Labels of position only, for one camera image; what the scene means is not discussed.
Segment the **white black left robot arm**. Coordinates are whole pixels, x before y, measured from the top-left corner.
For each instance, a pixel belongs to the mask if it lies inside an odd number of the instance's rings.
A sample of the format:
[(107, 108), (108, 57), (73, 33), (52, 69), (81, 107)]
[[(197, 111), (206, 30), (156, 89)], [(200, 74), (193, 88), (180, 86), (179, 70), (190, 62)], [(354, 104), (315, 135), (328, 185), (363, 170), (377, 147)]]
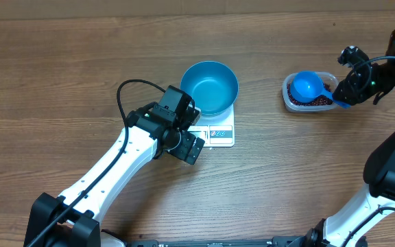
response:
[(125, 246), (100, 227), (106, 212), (142, 166), (164, 153), (190, 165), (204, 140), (188, 129), (200, 118), (191, 96), (169, 86), (159, 102), (125, 117), (113, 146), (58, 197), (41, 194), (34, 202), (25, 246)]

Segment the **blue plastic measuring scoop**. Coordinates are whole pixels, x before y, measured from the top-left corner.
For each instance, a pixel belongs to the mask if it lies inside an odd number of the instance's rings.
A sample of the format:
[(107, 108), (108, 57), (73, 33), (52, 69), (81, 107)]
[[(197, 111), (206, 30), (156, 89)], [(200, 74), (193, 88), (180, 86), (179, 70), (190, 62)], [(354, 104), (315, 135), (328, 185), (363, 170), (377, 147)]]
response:
[(349, 104), (337, 101), (333, 94), (324, 87), (322, 79), (316, 72), (301, 71), (290, 84), (292, 97), (303, 104), (308, 104), (320, 96), (325, 96), (342, 108), (350, 108)]

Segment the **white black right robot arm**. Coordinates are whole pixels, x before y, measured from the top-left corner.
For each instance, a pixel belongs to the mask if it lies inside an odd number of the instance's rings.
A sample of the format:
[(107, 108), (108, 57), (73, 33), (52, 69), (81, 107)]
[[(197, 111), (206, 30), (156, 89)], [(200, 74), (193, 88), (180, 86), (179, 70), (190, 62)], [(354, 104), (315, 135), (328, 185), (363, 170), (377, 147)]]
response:
[[(360, 48), (346, 47), (337, 59), (350, 68), (334, 92), (325, 92), (349, 108), (372, 99), (374, 104), (395, 88), (395, 30), (384, 56), (369, 58)], [(290, 246), (367, 246), (365, 234), (395, 213), (395, 132), (369, 155), (363, 187), (335, 215), (321, 220)]]

